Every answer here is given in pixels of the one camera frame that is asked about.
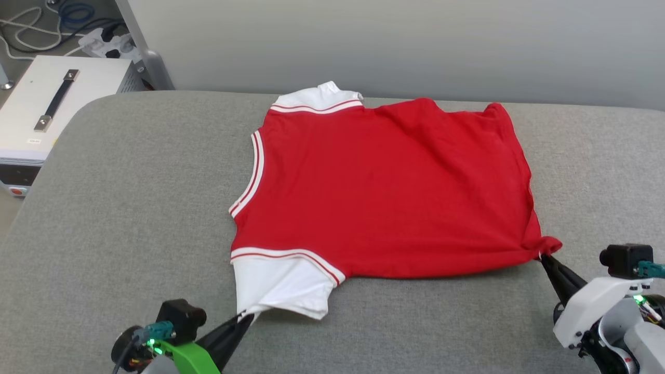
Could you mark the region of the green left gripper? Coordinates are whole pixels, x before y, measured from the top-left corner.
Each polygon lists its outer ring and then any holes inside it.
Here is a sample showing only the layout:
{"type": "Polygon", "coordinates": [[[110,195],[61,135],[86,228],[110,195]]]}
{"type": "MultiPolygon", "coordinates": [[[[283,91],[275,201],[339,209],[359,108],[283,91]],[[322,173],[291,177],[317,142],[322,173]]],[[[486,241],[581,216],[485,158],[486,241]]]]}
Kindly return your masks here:
{"type": "Polygon", "coordinates": [[[202,336],[197,344],[156,340],[155,353],[170,359],[178,373],[221,373],[254,320],[254,313],[240,313],[202,336]]]}

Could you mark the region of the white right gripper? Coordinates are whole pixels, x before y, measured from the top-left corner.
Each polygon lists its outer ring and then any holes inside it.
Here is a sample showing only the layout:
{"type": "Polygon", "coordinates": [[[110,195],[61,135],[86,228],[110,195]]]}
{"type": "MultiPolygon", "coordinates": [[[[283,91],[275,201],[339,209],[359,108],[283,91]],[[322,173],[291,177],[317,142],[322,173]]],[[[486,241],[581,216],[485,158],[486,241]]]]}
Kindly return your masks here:
{"type": "Polygon", "coordinates": [[[652,278],[624,279],[597,277],[588,284],[577,273],[563,265],[553,256],[540,255],[551,286],[564,307],[553,327],[553,333],[564,347],[577,346],[581,336],[589,331],[603,315],[617,305],[625,296],[641,295],[645,286],[653,284],[652,278]]]}

